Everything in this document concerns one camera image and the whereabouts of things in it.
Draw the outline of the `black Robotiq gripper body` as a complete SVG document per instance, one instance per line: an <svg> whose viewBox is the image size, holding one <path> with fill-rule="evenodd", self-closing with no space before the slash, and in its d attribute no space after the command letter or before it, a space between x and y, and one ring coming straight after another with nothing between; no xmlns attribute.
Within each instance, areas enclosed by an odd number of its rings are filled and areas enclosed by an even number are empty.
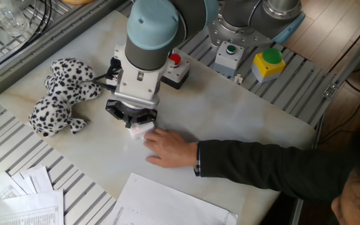
<svg viewBox="0 0 360 225"><path fill-rule="evenodd" d="M122 102L108 99L105 110L114 116L117 120L124 123L146 124L154 122L157 118L158 111L155 109L131 109Z"/></svg>

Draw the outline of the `person's right hand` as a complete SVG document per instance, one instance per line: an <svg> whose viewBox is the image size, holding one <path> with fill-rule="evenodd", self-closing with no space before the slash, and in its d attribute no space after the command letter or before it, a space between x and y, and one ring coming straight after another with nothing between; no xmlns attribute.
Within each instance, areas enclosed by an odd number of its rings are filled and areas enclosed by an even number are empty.
<svg viewBox="0 0 360 225"><path fill-rule="evenodd" d="M196 167L198 144L187 142L173 130L157 128L144 135L144 146L155 156L148 156L146 161L162 168Z"/></svg>

